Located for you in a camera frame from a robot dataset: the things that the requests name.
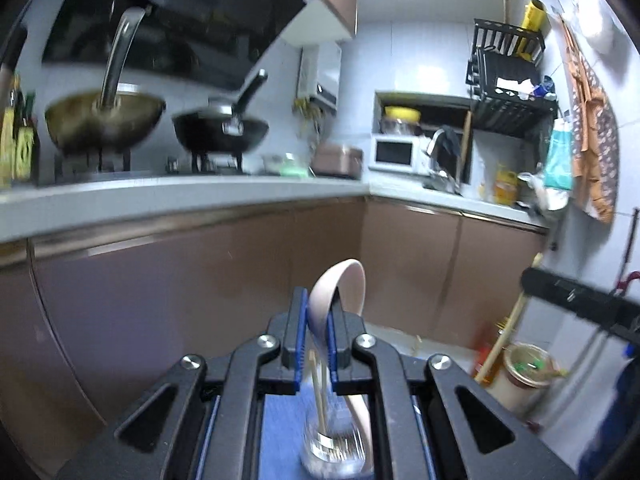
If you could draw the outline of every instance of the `yellow label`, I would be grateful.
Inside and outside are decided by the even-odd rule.
[[[0,136],[0,181],[7,184],[14,174],[14,109],[6,108]]]
[[[15,177],[28,180],[31,177],[31,155],[33,155],[33,128],[20,128],[15,145]]]

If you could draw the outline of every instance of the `black range hood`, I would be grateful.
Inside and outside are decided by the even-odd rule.
[[[120,15],[149,7],[126,66],[238,90],[303,0],[65,0],[43,62],[105,64]]]

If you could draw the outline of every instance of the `wok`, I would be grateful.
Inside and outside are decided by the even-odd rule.
[[[172,117],[181,145],[197,155],[230,153],[238,157],[254,149],[269,131],[269,124],[245,116],[244,111],[267,77],[260,70],[235,103],[210,101],[206,108]]]
[[[145,11],[127,9],[120,19],[109,54],[102,90],[71,95],[45,111],[49,136],[64,155],[103,150],[122,152],[140,142],[156,126],[163,99],[119,85],[133,36]]]

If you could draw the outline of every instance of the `triangular cutout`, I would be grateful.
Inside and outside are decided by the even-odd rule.
[[[456,388],[456,396],[480,453],[491,453],[516,439],[513,432],[469,390],[459,386]]]
[[[176,386],[166,384],[132,416],[116,436],[142,453],[151,453],[158,444],[169,410],[178,393]]]

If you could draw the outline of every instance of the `brown cabinet door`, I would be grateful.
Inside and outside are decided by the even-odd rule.
[[[291,285],[311,291],[332,265],[360,257],[364,202],[347,202],[294,213]]]
[[[231,352],[286,311],[291,229],[290,214],[269,214],[36,262],[52,323],[105,419],[182,355]]]
[[[362,263],[364,319],[428,335],[437,313],[460,217],[397,204],[367,204]]]
[[[0,418],[49,475],[104,426],[45,323],[26,264],[0,270]]]
[[[465,218],[453,274],[430,337],[472,348],[479,331],[508,316],[520,275],[542,250],[543,235]]]

